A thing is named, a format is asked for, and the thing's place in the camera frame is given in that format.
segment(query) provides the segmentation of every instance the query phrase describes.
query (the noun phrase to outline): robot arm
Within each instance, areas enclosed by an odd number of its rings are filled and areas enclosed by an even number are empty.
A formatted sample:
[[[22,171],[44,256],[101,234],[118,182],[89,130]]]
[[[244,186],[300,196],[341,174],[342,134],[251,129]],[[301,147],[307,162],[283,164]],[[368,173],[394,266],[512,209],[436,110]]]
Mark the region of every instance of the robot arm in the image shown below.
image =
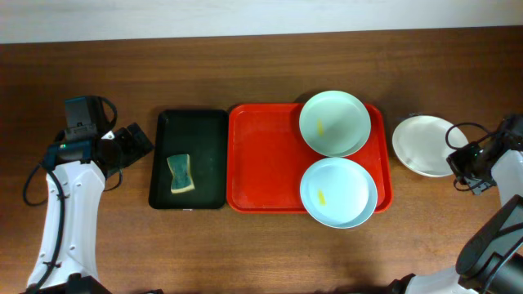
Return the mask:
[[[62,243],[56,267],[42,288],[66,283],[71,274],[92,276],[96,272],[96,215],[98,203],[105,187],[105,177],[94,163],[80,161],[61,164],[54,171],[65,195],[65,223]],[[44,275],[51,259],[58,235],[60,200],[54,180],[47,176],[48,204],[46,223],[43,229],[42,246],[33,273],[29,276],[28,287],[36,284]]]
[[[454,185],[468,185],[468,189],[456,189],[480,194],[497,185],[503,207],[467,243],[455,268],[429,276],[407,276],[394,281],[388,292],[523,293],[523,257],[516,253],[523,243],[523,197],[519,196],[523,195],[523,115],[509,116],[496,132],[455,149],[447,158],[456,175]]]
[[[104,103],[114,112],[110,122]],[[68,128],[38,165],[47,171],[49,197],[42,246],[27,292],[62,293],[72,284],[74,292],[96,287],[105,293],[97,282],[95,259],[96,215],[105,180],[119,172],[121,182],[122,170],[154,146],[135,123],[113,133],[116,108],[106,98],[73,98],[65,102],[65,110]]]

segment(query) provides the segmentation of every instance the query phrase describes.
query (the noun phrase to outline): yellow sponge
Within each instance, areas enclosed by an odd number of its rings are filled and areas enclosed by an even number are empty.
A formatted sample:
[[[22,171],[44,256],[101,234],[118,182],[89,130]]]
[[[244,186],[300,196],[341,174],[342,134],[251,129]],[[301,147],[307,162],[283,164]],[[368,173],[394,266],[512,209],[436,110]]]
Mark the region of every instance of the yellow sponge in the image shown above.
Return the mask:
[[[173,155],[167,158],[172,173],[171,193],[179,194],[195,189],[190,176],[189,154]]]

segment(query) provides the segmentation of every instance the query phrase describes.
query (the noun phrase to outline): plate rim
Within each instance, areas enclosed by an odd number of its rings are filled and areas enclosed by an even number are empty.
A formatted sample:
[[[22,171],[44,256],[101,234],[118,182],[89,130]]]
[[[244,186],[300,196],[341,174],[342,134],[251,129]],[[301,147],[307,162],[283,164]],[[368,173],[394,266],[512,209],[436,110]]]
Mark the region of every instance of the plate rim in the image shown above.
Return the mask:
[[[370,213],[368,213],[368,215],[364,218],[363,221],[361,221],[360,223],[358,224],[355,224],[355,225],[331,225],[331,224],[326,224],[324,223],[323,221],[321,220],[318,220],[309,210],[309,208],[307,207],[305,201],[303,201],[303,198],[304,198],[304,195],[303,195],[303,190],[304,190],[304,182],[305,182],[305,179],[306,179],[306,176],[310,176],[311,174],[311,171],[313,168],[315,168],[315,166],[318,166],[320,165],[321,163],[324,163],[326,161],[332,161],[332,162],[339,162],[339,163],[343,163],[343,164],[351,164],[352,166],[354,167],[357,167],[358,169],[360,169],[362,175],[364,176],[364,178],[367,180],[367,185],[369,186],[369,188],[372,187],[372,189],[369,189],[369,199],[367,201],[367,204],[365,205],[364,207],[364,210],[357,216],[361,216],[364,211],[366,209],[368,209],[369,207],[371,207],[372,209],[369,210]],[[361,165],[359,165],[358,163],[350,160],[350,159],[347,159],[347,158],[339,158],[339,157],[332,157],[332,158],[323,158],[323,159],[320,159],[318,160],[317,162],[313,163],[309,168],[307,168],[307,170],[305,171],[305,173],[303,173],[303,177],[302,177],[302,180],[300,181],[300,199],[302,200],[302,203],[303,203],[303,207],[306,209],[307,213],[312,216],[312,218],[314,218],[316,221],[318,221],[320,224],[322,225],[327,225],[328,227],[331,227],[331,228],[334,228],[334,229],[350,229],[350,228],[355,228],[359,225],[362,225],[363,223],[365,223],[366,221],[369,220],[369,218],[372,216],[372,214],[374,214],[374,210],[376,209],[376,206],[378,205],[378,187],[376,186],[376,183],[374,182],[374,179],[372,178],[372,176],[369,174],[369,172],[364,168],[362,167]]]

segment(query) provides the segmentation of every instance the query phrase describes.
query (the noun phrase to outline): red tray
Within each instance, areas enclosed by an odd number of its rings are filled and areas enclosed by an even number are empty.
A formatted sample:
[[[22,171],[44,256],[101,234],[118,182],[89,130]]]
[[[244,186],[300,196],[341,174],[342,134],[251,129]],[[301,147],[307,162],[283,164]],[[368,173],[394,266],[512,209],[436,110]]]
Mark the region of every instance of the red tray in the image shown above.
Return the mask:
[[[372,129],[365,146],[347,156],[364,167],[378,187],[376,212],[392,203],[391,172],[383,118],[365,105]],[[300,182],[324,158],[303,140],[298,126],[303,104],[246,104],[229,117],[227,202],[242,213],[305,213]]]

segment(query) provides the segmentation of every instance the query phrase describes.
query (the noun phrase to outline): yellow stain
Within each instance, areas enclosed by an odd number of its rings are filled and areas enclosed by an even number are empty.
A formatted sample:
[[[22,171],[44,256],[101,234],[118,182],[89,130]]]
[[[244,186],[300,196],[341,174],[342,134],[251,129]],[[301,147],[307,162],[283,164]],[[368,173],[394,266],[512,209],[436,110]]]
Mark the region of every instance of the yellow stain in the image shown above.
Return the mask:
[[[318,118],[318,135],[324,135],[324,126],[321,124],[321,119]]]
[[[318,190],[318,198],[320,199],[320,205],[325,206],[327,203],[325,202],[325,196],[324,193],[321,192],[321,190]]]

